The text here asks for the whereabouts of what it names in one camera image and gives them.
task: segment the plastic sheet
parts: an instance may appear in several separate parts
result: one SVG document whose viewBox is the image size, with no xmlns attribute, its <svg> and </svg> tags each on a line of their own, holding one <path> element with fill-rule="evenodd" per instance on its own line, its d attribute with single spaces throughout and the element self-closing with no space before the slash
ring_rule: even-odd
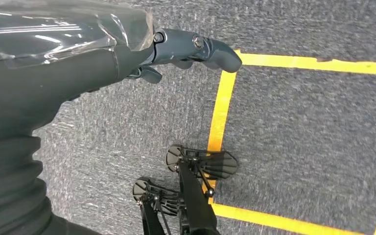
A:
<svg viewBox="0 0 376 235">
<path fill-rule="evenodd" d="M 140 51 L 152 42 L 152 16 L 126 4 L 0 1 L 0 60 L 9 67 L 49 64 L 117 45 Z"/>
</svg>

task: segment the robotic arm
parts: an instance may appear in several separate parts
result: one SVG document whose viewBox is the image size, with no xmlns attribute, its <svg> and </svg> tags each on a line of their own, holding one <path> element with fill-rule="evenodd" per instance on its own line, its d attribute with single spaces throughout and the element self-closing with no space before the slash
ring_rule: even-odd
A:
<svg viewBox="0 0 376 235">
<path fill-rule="evenodd" d="M 51 212 L 32 131 L 61 104 L 125 78 L 158 83 L 152 65 L 200 62 L 235 72 L 226 44 L 154 29 L 143 10 L 86 0 L 0 0 L 0 234 L 92 235 Z"/>
</svg>

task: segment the metal bolt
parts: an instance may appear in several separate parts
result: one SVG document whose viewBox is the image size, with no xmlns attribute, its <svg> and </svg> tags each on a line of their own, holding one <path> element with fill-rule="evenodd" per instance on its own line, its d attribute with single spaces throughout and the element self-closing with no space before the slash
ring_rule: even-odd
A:
<svg viewBox="0 0 376 235">
<path fill-rule="evenodd" d="M 204 47 L 204 38 L 195 35 L 194 38 L 192 39 L 192 42 L 194 42 L 194 46 L 197 49 L 202 49 Z"/>
<path fill-rule="evenodd" d="M 161 43 L 164 41 L 164 36 L 161 33 L 155 33 L 153 35 L 153 42 L 155 43 Z"/>
</svg>

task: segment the black metal frame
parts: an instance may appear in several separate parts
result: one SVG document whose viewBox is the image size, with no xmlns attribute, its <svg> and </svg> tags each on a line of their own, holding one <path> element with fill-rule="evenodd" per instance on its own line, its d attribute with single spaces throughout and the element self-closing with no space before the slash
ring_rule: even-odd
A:
<svg viewBox="0 0 376 235">
<path fill-rule="evenodd" d="M 180 191 L 174 191 L 139 178 L 133 197 L 141 208 L 145 235 L 165 235 L 158 218 L 161 213 L 168 235 L 165 214 L 178 216 L 182 235 L 219 235 L 217 218 L 208 204 L 214 196 L 209 179 L 226 179 L 237 171 L 237 161 L 228 152 L 209 152 L 173 145 L 166 155 L 168 168 L 179 175 Z M 203 192 L 200 181 L 207 187 Z"/>
</svg>

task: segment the gray carpet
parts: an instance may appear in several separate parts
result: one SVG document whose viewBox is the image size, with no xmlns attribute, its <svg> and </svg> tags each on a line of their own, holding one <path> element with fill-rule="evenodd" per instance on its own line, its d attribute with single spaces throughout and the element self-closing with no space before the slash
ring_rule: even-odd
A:
<svg viewBox="0 0 376 235">
<path fill-rule="evenodd" d="M 376 61 L 376 1 L 142 0 L 156 25 L 247 53 Z M 158 85 L 123 81 L 65 103 L 35 134 L 54 211 L 103 234 L 142 234 L 140 176 L 177 188 L 173 143 L 206 148 L 219 71 L 159 67 Z M 376 226 L 376 76 L 244 67 L 223 147 L 239 173 L 216 202 L 371 234 Z M 177 221 L 171 220 L 177 234 Z M 220 218 L 222 234 L 286 234 Z"/>
</svg>

